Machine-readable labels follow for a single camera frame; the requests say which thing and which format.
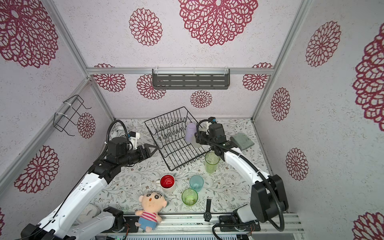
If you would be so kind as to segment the frosted pale green cup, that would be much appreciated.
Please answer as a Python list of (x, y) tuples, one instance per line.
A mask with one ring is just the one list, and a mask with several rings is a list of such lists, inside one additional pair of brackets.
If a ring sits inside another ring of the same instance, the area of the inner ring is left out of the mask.
[(201, 144), (199, 144), (199, 143), (196, 142), (196, 139), (192, 139), (192, 140), (191, 140), (191, 145), (192, 145), (195, 149), (197, 149), (197, 148), (201, 148), (201, 147), (202, 147)]

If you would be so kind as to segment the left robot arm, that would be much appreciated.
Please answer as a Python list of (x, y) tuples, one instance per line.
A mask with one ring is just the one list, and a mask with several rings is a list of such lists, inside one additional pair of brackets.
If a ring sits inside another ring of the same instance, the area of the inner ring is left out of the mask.
[(122, 138), (108, 142), (106, 151), (89, 168), (65, 200), (38, 224), (28, 224), (21, 231), (22, 240), (90, 240), (104, 231), (125, 228), (124, 213), (113, 207), (105, 208), (96, 217), (77, 226), (75, 220), (91, 200), (129, 164), (150, 158), (159, 148), (144, 144), (135, 150), (121, 147)]

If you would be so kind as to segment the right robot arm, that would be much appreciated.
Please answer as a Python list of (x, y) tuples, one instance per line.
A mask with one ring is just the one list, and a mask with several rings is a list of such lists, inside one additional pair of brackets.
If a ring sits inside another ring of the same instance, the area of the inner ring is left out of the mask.
[(224, 127), (215, 120), (201, 120), (196, 126), (196, 142), (212, 148), (216, 156), (232, 166), (251, 187), (250, 203), (234, 211), (240, 223), (269, 222), (278, 231), (285, 229), (284, 212), (289, 203), (283, 180), (255, 166), (236, 143), (227, 140)]

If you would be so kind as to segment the teal plastic cup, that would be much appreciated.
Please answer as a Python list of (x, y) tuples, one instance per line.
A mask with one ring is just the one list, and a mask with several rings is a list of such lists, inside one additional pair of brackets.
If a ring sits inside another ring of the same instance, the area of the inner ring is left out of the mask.
[(199, 175), (194, 175), (190, 178), (190, 187), (197, 193), (202, 190), (204, 186), (204, 179)]

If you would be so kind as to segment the lilac plastic cup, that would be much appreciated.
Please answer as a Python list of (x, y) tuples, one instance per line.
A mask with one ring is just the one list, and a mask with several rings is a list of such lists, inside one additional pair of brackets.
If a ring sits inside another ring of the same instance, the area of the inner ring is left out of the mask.
[(196, 124), (195, 123), (189, 123), (187, 124), (186, 131), (185, 131), (185, 140), (187, 143), (195, 143), (196, 137), (195, 133), (197, 132)]

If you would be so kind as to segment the white mug red inside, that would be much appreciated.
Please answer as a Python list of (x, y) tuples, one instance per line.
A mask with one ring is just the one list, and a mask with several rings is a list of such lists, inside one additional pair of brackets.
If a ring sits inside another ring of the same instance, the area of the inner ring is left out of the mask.
[(156, 181), (156, 184), (161, 187), (165, 194), (171, 194), (176, 189), (176, 179), (173, 175), (170, 174), (162, 176), (159, 180)]

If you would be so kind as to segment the bright green short cup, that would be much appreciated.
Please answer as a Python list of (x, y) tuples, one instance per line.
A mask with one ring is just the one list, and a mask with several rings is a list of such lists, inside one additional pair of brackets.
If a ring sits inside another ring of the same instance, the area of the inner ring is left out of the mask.
[(182, 192), (182, 201), (188, 207), (193, 206), (198, 198), (198, 193), (194, 189), (189, 188)]

